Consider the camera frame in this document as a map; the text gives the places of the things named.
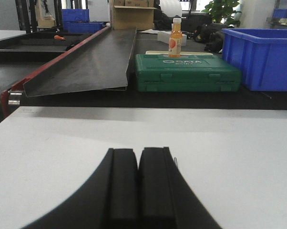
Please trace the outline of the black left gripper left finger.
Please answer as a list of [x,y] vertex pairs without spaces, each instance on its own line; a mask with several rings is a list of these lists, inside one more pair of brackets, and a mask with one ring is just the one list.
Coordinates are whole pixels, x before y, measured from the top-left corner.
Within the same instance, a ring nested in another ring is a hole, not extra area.
[[110,148],[78,190],[26,228],[136,229],[137,175],[133,150]]

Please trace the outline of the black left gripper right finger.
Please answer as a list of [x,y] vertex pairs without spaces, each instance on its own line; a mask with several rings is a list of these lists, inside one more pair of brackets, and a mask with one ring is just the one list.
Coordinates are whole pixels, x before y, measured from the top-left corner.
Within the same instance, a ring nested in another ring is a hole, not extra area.
[[167,147],[146,147],[139,164],[140,217],[145,229],[218,229]]

